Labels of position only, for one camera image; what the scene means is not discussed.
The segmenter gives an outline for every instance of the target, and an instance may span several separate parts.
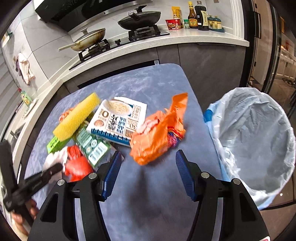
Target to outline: human hand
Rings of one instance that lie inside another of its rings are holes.
[[[29,212],[33,217],[33,219],[35,219],[37,214],[39,213],[39,209],[37,208],[37,203],[33,199],[31,199],[28,201],[27,204],[31,207]],[[15,221],[15,225],[18,228],[18,230],[20,230],[23,234],[28,236],[29,234],[23,226],[24,218],[20,214],[16,214],[16,213],[12,213],[11,217]]]

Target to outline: gray table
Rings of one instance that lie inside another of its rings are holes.
[[[146,166],[138,165],[129,155],[130,148],[119,146],[125,157],[112,195],[100,203],[112,241],[186,240],[197,203],[191,201],[178,173],[175,154],[182,149],[189,161],[202,171],[221,178],[214,145],[203,122],[202,111],[182,70],[175,64],[161,64],[132,70],[84,87],[62,99],[47,118],[32,150],[25,178],[42,170],[47,156],[46,145],[53,137],[59,116],[70,107],[96,92],[101,99],[125,96],[147,104],[147,115],[169,108],[172,96],[188,92],[184,117],[185,138],[175,149]],[[52,186],[47,185],[33,197],[38,207]],[[221,225],[219,203],[213,240],[218,240]],[[76,215],[81,215],[79,200]],[[79,240],[85,240],[81,220],[77,221]]]

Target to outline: trash can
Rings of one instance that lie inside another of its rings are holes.
[[[295,135],[282,107],[255,88],[235,88],[204,113],[224,180],[242,180],[259,210],[295,168]]]

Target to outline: gas stove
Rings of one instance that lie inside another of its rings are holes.
[[[126,45],[132,42],[144,40],[144,39],[150,39],[154,37],[159,37],[159,36],[165,36],[165,35],[170,35],[168,32],[164,30],[159,30],[157,25],[154,25],[152,27],[147,27],[147,28],[140,28],[134,31],[129,31],[128,32],[128,37],[124,37],[121,39],[115,40],[114,44],[111,45],[107,39],[104,39],[102,42],[97,43],[81,52],[78,53],[79,56],[79,61],[73,65],[69,70],[75,68],[76,66],[80,65],[81,63],[101,54],[104,53],[110,49],[114,49],[117,47],[120,47],[122,45]]]

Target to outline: black wok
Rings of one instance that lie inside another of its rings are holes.
[[[161,12],[142,12],[144,7],[146,7],[146,5],[136,8],[137,13],[129,11],[127,17],[118,21],[119,26],[127,30],[136,30],[139,28],[152,27],[156,24],[160,19]]]

